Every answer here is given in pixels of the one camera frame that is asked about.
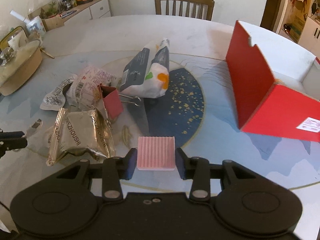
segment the pink ridged block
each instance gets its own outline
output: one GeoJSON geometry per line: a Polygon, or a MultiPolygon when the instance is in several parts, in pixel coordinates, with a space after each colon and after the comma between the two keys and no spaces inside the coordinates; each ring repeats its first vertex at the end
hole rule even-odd
{"type": "Polygon", "coordinates": [[[139,137],[137,168],[173,171],[176,168],[174,137],[139,137]]]}

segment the brown door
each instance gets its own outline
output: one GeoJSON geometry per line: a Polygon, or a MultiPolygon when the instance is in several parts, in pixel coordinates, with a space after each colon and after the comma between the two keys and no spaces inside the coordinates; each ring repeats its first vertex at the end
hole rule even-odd
{"type": "Polygon", "coordinates": [[[273,30],[279,12],[281,0],[267,0],[260,27],[273,30]]]}

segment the wooden chair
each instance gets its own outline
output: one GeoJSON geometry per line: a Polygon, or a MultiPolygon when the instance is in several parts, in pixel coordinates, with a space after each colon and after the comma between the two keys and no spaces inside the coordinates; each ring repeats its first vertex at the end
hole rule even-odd
{"type": "MultiPolygon", "coordinates": [[[[166,0],[166,7],[165,7],[165,15],[169,15],[169,0],[166,0]]],[[[176,15],[176,1],[173,0],[173,8],[172,8],[172,15],[176,15]]],[[[183,10],[183,2],[186,1],[187,3],[187,10],[186,10],[186,17],[189,17],[189,11],[190,11],[190,3],[193,3],[193,10],[192,10],[192,18],[196,17],[196,5],[201,4],[200,12],[199,12],[199,19],[202,19],[202,13],[203,13],[203,5],[208,6],[207,10],[207,16],[206,20],[211,21],[212,13],[213,13],[213,7],[214,7],[214,0],[178,0],[180,1],[180,8],[179,8],[179,16],[182,16],[182,10],[183,10]]],[[[161,0],[155,0],[156,4],[156,14],[161,14],[161,0]]]]}

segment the open box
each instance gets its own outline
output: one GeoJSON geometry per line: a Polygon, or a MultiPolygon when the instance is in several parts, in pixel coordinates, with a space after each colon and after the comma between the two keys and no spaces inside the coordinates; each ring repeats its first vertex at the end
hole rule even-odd
{"type": "Polygon", "coordinates": [[[320,142],[320,67],[311,52],[237,21],[226,56],[241,131],[320,142]]]}

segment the black cable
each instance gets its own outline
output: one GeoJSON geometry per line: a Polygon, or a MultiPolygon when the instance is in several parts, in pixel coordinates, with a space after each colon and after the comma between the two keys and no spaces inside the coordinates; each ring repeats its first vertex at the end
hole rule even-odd
{"type": "Polygon", "coordinates": [[[10,209],[5,204],[3,204],[1,201],[0,201],[0,205],[2,205],[6,210],[8,210],[10,212],[10,209]]]}

